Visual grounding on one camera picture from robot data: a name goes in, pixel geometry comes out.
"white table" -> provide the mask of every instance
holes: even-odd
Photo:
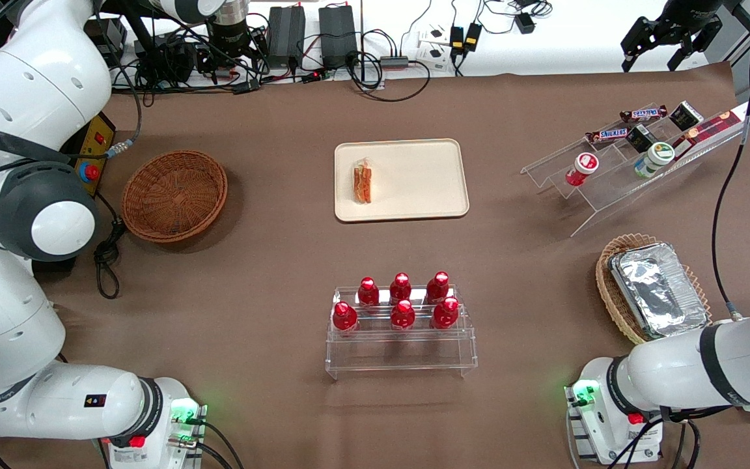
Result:
[[[481,0],[455,0],[456,24],[467,30],[473,21]],[[337,0],[303,3],[306,12],[306,36],[320,32],[318,8]],[[497,74],[604,74],[622,72],[623,52],[621,40],[633,26],[636,18],[646,16],[655,19],[661,13],[666,0],[554,0],[554,10],[548,18],[535,19],[536,27],[530,35],[521,35],[517,27],[505,35],[480,36],[475,53],[470,53],[461,71],[465,75],[488,76]],[[253,2],[251,12],[268,15],[271,7],[287,7],[295,3]],[[401,41],[411,21],[428,5],[428,0],[351,0],[354,10],[355,27],[358,30],[383,29],[396,42]],[[502,2],[491,2],[494,11],[511,12]],[[363,27],[361,9],[363,8]],[[413,32],[405,36],[404,55],[414,59],[419,45],[419,31],[431,26],[449,29],[453,19],[453,9],[449,0],[432,0],[430,10],[416,23]],[[480,21],[493,31],[505,31],[511,27],[512,19],[494,15],[487,10]],[[251,26],[263,24],[262,18],[248,17]],[[156,33],[166,33],[176,29],[169,20],[156,21]],[[204,32],[204,27],[196,29]],[[127,41],[131,44],[134,35],[129,30]],[[305,41],[306,47],[311,39]],[[310,56],[319,59],[319,42]],[[387,55],[389,48],[386,39],[378,35],[367,35],[366,51],[375,56]],[[675,53],[676,46],[663,46],[644,53],[633,66],[634,72],[667,70],[667,61]],[[122,62],[131,62],[134,54],[131,47]],[[703,54],[693,54],[679,69],[696,68],[708,64]],[[318,68],[319,64],[305,59],[306,68]],[[390,78],[417,78],[425,75],[423,69],[413,66],[407,70],[387,71]],[[452,76],[452,72],[434,72],[434,76]],[[339,72],[334,79],[348,79],[345,72]],[[204,77],[191,78],[191,84],[210,84]]]

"red button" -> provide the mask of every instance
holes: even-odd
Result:
[[[96,181],[100,177],[100,169],[93,164],[87,164],[85,174],[89,181]]]
[[[133,436],[129,438],[129,446],[132,448],[143,448],[144,443],[146,443],[145,436]]]
[[[640,423],[644,423],[644,416],[641,414],[630,414],[627,416],[628,421],[630,421],[630,425],[638,425]]]

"empty wicker basket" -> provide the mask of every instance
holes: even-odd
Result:
[[[610,317],[613,318],[613,322],[618,326],[624,335],[633,341],[634,344],[643,344],[644,342],[651,341],[652,339],[646,336],[638,322],[636,321],[633,311],[627,304],[627,300],[623,296],[621,289],[613,277],[612,272],[609,270],[609,258],[614,253],[627,251],[629,249],[640,248],[647,246],[648,244],[656,243],[657,240],[646,234],[623,234],[607,244],[604,248],[604,252],[601,252],[601,257],[598,259],[598,265],[595,266],[595,280],[598,282],[598,291],[601,293],[601,298],[604,300],[604,305],[607,306]],[[705,293],[702,291],[702,287],[699,285],[699,280],[691,272],[690,267],[682,265],[687,278],[690,278],[693,288],[696,289],[699,294],[699,299],[702,300],[702,304],[705,306],[705,311],[708,312],[710,317],[711,311],[708,308],[708,300],[705,298]]]
[[[165,152],[141,166],[123,190],[123,220],[143,240],[172,243],[205,231],[227,196],[227,176],[203,152]]]

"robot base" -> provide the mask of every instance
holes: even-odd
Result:
[[[568,418],[572,419],[577,452],[581,459],[596,459],[601,464],[612,464],[615,457],[630,444],[644,427],[643,423],[631,424],[618,409],[607,389],[607,370],[611,358],[596,358],[584,366],[581,377],[566,387]],[[581,399],[589,401],[585,406],[572,406]],[[657,461],[661,457],[661,425],[655,425],[639,440],[633,451],[633,462]],[[627,461],[627,451],[618,461]]]
[[[163,392],[163,410],[155,430],[142,448],[117,448],[110,444],[107,457],[112,469],[199,469],[201,454],[195,449],[167,444],[171,437],[201,439],[203,427],[175,421],[176,418],[204,418],[206,406],[190,398],[184,385],[173,378],[156,378]]]

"white tray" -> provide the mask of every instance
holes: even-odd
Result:
[[[358,204],[354,166],[372,166],[372,204]],[[342,143],[334,150],[334,214],[342,221],[408,220],[467,214],[462,151],[453,139]]]

